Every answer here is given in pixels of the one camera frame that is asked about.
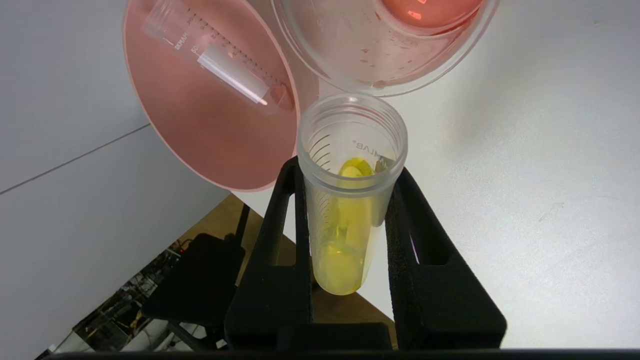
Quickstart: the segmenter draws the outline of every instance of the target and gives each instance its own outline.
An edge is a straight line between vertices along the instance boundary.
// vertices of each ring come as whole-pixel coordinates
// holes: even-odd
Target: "yellow liquid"
[[[338,175],[362,177],[374,174],[362,158],[347,160]],[[336,295],[353,293],[362,285],[367,246],[372,230],[374,201],[370,197],[331,197],[319,236],[314,263],[316,280]]]

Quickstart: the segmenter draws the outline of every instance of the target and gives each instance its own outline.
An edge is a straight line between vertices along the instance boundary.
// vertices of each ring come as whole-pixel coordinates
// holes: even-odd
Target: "clear beaker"
[[[406,154],[400,114],[377,98],[334,95],[302,116],[298,161],[314,275],[326,291],[347,295],[365,281]]]

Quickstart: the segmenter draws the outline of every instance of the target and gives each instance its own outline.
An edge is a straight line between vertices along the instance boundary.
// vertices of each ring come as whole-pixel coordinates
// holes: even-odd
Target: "cable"
[[[149,346],[150,347],[153,346],[153,344],[151,343],[151,335],[149,335],[149,333],[147,332],[147,329],[144,328],[144,329],[141,330],[141,332],[144,332],[145,335],[147,335],[147,340],[149,340]]]

